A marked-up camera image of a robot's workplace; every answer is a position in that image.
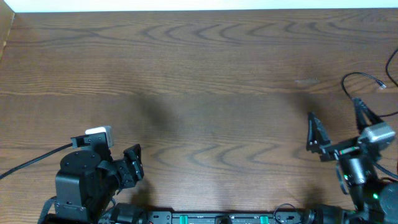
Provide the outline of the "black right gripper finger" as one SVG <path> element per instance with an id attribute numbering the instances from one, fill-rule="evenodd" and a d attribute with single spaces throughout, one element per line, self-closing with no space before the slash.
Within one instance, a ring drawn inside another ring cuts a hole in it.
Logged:
<path id="1" fill-rule="evenodd" d="M 322 122 L 314 113 L 309 112 L 306 150 L 311 152 L 323 152 L 324 148 L 329 146 L 331 146 L 331 140 Z"/>
<path id="2" fill-rule="evenodd" d="M 356 117 L 356 125 L 359 133 L 363 132 L 366 128 L 383 123 L 384 121 L 360 98 L 353 98 L 354 113 Z"/>

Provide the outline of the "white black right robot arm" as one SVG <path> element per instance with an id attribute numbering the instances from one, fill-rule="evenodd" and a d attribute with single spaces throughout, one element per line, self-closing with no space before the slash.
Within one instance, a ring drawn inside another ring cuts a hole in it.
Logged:
<path id="1" fill-rule="evenodd" d="M 309 113 L 306 149 L 322 162 L 336 162 L 340 188 L 354 210 L 320 205 L 306 210 L 303 223 L 397 223 L 397 176 L 377 163 L 396 132 L 361 99 L 353 106 L 357 137 L 333 144 L 322 122 Z"/>

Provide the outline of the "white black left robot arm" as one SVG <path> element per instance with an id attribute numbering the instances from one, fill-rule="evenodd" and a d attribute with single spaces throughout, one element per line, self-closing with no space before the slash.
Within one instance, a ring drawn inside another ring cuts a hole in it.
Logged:
<path id="1" fill-rule="evenodd" d="M 114 195 L 144 177 L 141 146 L 135 144 L 114 160 L 94 150 L 66 155 L 55 177 L 56 196 L 48 199 L 38 223 L 98 223 Z"/>

